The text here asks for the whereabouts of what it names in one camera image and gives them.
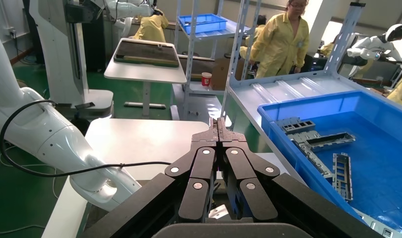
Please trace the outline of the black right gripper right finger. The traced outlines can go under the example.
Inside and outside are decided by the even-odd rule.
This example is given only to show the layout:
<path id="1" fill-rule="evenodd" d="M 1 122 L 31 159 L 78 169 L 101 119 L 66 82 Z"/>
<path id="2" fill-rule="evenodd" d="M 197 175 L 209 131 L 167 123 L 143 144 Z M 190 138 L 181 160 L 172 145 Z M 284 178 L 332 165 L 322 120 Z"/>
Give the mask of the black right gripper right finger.
<path id="1" fill-rule="evenodd" d="M 233 213 L 238 219 L 276 221 L 278 212 L 268 192 L 271 180 L 280 175 L 280 169 L 250 151 L 245 136 L 228 130 L 224 118 L 217 120 L 217 130 L 217 161 Z"/>

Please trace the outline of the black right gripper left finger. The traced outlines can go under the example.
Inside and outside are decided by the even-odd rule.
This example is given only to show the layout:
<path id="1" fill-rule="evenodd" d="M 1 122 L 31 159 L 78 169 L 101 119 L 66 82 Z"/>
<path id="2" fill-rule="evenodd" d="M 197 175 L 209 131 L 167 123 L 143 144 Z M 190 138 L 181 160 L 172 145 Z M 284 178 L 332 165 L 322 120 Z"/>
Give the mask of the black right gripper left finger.
<path id="1" fill-rule="evenodd" d="M 204 222 L 209 215 L 217 144 L 217 120 L 210 118 L 209 129 L 192 135 L 190 150 L 165 169 L 183 192 L 178 209 L 180 222 Z"/>

